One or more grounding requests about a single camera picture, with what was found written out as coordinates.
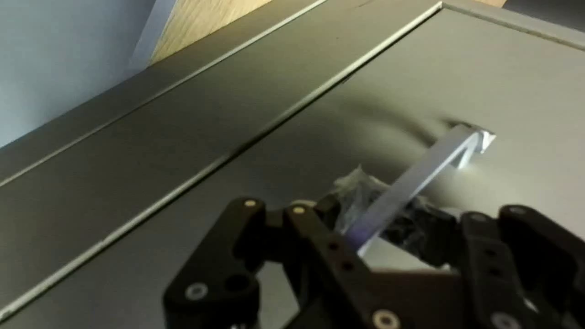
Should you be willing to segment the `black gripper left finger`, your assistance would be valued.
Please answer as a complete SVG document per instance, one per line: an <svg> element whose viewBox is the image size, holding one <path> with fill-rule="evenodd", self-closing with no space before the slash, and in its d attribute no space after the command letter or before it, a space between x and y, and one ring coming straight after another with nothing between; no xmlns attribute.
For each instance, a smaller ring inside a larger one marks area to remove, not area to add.
<svg viewBox="0 0 585 329"><path fill-rule="evenodd" d="M333 231L340 203L234 200L163 296L167 329L260 329L258 273L278 264L298 311L284 329L392 329L381 278Z"/></svg>

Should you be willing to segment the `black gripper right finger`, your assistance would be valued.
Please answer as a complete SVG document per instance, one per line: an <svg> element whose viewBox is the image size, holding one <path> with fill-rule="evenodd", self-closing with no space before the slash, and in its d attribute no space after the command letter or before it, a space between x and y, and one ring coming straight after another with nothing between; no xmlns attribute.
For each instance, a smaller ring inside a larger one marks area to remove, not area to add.
<svg viewBox="0 0 585 329"><path fill-rule="evenodd" d="M585 329L583 240L527 205L496 218L408 207L390 242L435 269L456 269L472 329Z"/></svg>

